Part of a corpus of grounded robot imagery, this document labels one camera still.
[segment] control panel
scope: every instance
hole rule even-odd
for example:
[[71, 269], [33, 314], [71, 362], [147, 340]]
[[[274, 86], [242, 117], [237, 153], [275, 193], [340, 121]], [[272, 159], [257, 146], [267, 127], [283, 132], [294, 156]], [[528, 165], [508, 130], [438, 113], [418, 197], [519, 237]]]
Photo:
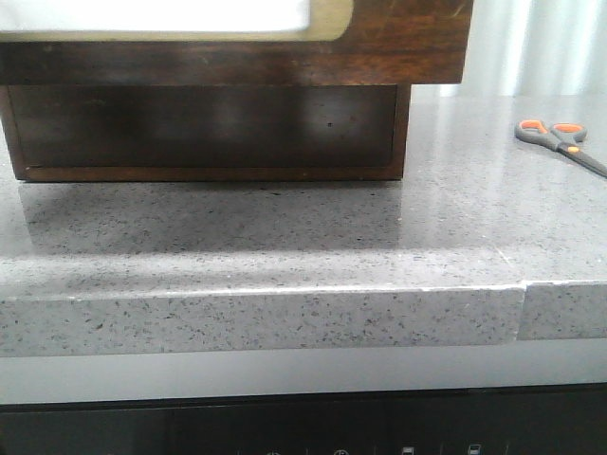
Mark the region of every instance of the control panel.
[[3, 455], [605, 455], [607, 384], [0, 407]]

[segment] wooden cabinet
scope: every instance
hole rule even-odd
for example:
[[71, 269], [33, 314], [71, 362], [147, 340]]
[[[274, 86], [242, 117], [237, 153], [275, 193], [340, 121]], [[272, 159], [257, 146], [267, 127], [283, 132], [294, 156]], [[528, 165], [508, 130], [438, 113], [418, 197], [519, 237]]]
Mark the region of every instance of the wooden cabinet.
[[15, 175], [399, 179], [411, 84], [460, 82], [470, 14], [465, 0], [354, 0], [332, 41], [4, 37]]

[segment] speckled quartz countertop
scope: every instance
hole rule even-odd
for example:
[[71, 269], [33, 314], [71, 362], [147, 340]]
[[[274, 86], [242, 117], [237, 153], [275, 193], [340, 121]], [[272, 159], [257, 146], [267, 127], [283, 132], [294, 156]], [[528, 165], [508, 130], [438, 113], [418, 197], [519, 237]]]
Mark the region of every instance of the speckled quartz countertop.
[[415, 100], [402, 182], [26, 184], [0, 144], [0, 355], [607, 337], [607, 180], [512, 136], [607, 97]]

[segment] orange scissor handle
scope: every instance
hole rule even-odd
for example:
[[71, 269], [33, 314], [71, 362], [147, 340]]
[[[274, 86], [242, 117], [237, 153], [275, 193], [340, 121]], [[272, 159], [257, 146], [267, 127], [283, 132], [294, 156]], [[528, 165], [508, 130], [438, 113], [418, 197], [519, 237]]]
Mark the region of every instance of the orange scissor handle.
[[538, 130], [543, 135], [548, 134], [548, 130], [543, 126], [541, 120], [523, 120], [519, 126], [524, 130]]
[[555, 123], [552, 125], [552, 128], [564, 133], [578, 133], [584, 129], [583, 126], [578, 125], [577, 123]]

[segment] scissor blade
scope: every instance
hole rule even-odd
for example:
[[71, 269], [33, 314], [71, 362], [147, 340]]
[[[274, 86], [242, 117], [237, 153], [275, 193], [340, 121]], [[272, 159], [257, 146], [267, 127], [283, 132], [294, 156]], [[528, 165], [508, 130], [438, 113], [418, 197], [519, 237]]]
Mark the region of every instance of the scissor blade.
[[597, 173], [598, 175], [607, 178], [607, 166], [596, 161], [591, 156], [588, 156], [584, 152], [575, 152], [571, 153], [567, 150], [567, 147], [559, 147], [557, 152], [567, 156], [569, 159], [572, 159], [576, 163], [580, 164], [584, 168], [592, 171], [593, 173]]

